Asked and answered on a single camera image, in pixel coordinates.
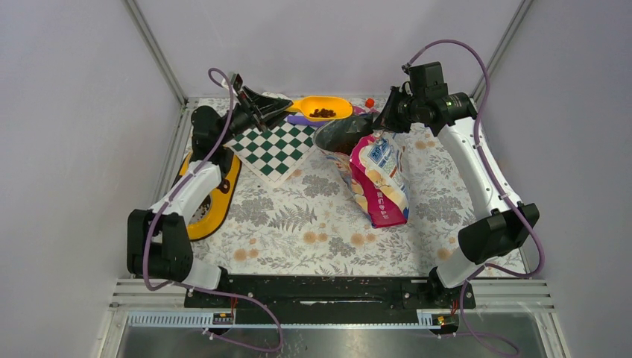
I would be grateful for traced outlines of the cat food bag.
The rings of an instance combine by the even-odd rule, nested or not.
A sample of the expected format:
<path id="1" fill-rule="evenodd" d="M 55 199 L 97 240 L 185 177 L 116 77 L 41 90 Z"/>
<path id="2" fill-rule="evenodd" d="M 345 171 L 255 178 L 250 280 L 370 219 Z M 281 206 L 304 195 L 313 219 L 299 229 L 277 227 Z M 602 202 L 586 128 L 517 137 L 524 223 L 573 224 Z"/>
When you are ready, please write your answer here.
<path id="1" fill-rule="evenodd" d="M 410 209 L 404 150 L 396 134 L 376 128 L 375 121 L 375 113 L 331 121 L 316 130 L 314 144 L 372 227 L 404 225 Z"/>

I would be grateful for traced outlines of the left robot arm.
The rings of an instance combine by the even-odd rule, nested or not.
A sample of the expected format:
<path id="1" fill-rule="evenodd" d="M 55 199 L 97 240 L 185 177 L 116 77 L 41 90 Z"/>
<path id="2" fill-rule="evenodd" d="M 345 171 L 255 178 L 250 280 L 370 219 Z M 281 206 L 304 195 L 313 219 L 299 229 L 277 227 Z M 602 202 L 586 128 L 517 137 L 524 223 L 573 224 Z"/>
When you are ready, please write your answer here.
<path id="1" fill-rule="evenodd" d="M 233 91 L 226 114 L 208 104 L 191 114 L 192 153 L 184 174 L 157 203 L 133 210 L 127 220 L 127 270 L 203 289 L 213 306 L 225 305 L 230 285 L 221 268 L 192 252 L 187 224 L 212 190 L 225 181 L 233 153 L 224 144 L 250 129 L 269 131 L 290 114 L 290 99 L 258 94 L 248 87 Z"/>

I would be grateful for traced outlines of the yellow plastic scoop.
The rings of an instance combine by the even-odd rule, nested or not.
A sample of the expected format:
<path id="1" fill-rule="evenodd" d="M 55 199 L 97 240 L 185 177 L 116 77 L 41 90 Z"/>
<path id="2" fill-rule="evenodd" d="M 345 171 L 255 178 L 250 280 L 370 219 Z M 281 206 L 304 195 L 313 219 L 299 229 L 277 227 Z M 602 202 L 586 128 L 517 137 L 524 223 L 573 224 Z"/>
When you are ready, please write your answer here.
<path id="1" fill-rule="evenodd" d="M 350 117 L 353 106 L 340 97 L 311 95 L 292 101 L 286 111 L 301 113 L 314 122 L 326 122 Z"/>

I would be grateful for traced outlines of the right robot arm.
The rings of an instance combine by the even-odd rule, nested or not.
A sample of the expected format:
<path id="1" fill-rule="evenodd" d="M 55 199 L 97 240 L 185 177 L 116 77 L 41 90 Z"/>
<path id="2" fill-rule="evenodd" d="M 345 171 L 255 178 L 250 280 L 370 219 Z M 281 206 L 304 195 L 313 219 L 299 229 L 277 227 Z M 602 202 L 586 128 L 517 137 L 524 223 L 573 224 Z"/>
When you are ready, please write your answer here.
<path id="1" fill-rule="evenodd" d="M 457 297 L 456 286 L 484 264 L 522 247 L 540 217 L 507 183 L 496 164 L 475 105 L 463 92 L 449 93 L 438 62 L 402 68 L 408 81 L 391 87 L 375 129 L 407 133 L 420 123 L 448 151 L 470 195 L 475 222 L 458 232 L 458 250 L 429 275 L 427 295 L 446 307 Z"/>

